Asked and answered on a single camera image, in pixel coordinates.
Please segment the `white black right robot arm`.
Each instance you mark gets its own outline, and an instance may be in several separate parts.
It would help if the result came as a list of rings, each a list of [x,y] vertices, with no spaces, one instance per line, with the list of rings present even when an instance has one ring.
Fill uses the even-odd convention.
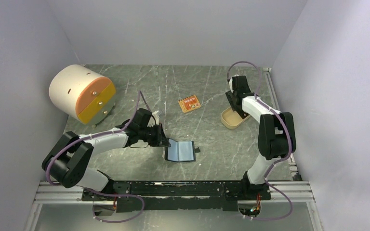
[[[251,91],[246,76],[229,77],[227,82],[230,90],[225,95],[230,108],[222,113],[223,124],[236,128],[247,118],[253,118],[259,124],[259,154],[245,173],[248,182],[242,184],[240,189],[244,198],[253,199],[259,193],[258,184],[266,183],[274,166],[287,160],[296,150],[293,115],[264,103]]]

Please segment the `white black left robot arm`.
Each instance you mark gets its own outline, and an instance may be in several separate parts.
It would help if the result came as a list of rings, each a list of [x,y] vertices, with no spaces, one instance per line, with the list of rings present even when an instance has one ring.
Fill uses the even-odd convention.
[[[102,200],[114,194],[113,180],[105,173],[88,167],[94,154],[128,148],[139,141],[150,147],[170,147],[163,126],[149,110],[138,109],[131,119],[107,131],[78,135],[64,133],[42,162],[51,184],[65,188],[80,186],[94,190]]]

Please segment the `black leather card holder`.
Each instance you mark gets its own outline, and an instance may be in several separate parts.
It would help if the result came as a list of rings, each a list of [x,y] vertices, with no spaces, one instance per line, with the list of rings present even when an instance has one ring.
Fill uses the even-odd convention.
[[[175,141],[168,139],[170,147],[165,148],[164,159],[171,162],[193,162],[200,148],[193,141]]]

